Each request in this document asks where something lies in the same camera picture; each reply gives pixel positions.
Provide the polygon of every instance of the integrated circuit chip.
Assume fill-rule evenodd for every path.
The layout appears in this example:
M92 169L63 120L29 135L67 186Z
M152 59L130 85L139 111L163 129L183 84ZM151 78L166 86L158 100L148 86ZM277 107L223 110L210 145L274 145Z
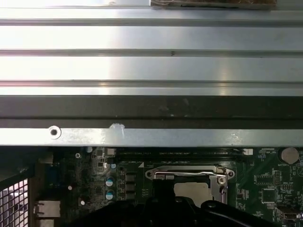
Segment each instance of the integrated circuit chip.
M276 191L275 189L264 188L262 190L262 203L275 203Z

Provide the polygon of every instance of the screw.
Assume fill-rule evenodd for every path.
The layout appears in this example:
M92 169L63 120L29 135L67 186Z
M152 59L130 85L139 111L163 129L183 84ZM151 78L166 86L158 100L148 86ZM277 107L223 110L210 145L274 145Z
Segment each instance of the screw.
M213 203L213 202L210 202L207 206L210 207L210 208L215 208L215 207L216 207L216 204Z
M218 178L218 183L219 183L219 184L225 184L225 183L226 183L225 177L220 176L220 177Z

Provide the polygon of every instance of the cylindrical capacitor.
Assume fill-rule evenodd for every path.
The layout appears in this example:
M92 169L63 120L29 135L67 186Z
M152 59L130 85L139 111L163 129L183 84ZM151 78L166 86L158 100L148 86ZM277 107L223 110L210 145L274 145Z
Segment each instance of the cylindrical capacitor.
M77 186L78 186L78 184L76 182L73 182L73 183L68 185L67 189L69 191L71 191L71 190L75 189Z
M89 197L88 196L81 196L80 197L80 204L84 206L85 204L89 203Z
M105 185L106 185L107 187L111 187L111 186L113 186L113 184L114 184L114 179L113 179L113 177L109 177L109 178L106 180L106 182L105 182Z
M114 192L112 190L108 191L105 195L107 200L112 200L114 198Z

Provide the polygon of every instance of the screw hole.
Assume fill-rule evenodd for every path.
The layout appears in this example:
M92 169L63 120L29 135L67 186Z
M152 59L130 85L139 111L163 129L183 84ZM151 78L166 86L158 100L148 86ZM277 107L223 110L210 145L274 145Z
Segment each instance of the screw hole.
M52 136L55 136L55 135L57 135L58 134L58 131L56 130L56 129L52 129L51 130L51 135Z

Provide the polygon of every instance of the motherboard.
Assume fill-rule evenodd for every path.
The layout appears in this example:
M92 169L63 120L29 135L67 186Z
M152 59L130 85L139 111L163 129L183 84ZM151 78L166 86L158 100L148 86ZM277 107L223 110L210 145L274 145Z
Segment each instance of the motherboard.
M303 218L303 148L67 148L51 168L66 222L118 200L143 204L153 179L174 180L198 207L217 200L284 227Z

